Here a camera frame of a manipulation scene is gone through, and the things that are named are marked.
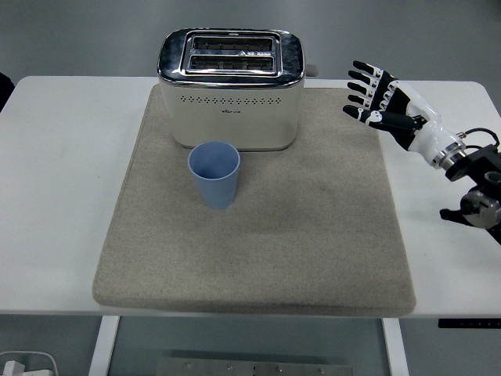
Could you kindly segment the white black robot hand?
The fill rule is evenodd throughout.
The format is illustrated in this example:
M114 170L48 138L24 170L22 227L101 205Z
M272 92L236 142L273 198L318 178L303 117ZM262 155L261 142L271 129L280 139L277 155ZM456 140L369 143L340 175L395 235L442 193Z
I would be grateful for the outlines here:
M348 97L346 114L389 132L401 148L420 154L434 168L446 170L466 155L460 137L444 128L441 115L407 81L358 60L353 67L348 87L356 94Z

